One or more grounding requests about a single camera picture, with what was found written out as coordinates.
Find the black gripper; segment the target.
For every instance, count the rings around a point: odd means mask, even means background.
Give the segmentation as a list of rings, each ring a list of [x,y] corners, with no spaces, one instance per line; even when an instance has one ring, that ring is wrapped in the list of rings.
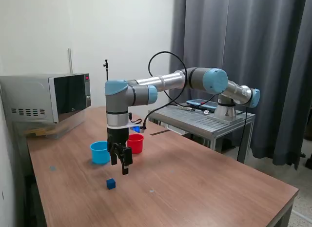
[[[111,157],[111,165],[117,164],[117,157],[122,165],[122,175],[129,173],[128,166],[133,163],[132,149],[126,146],[129,128],[107,128],[107,150]]]

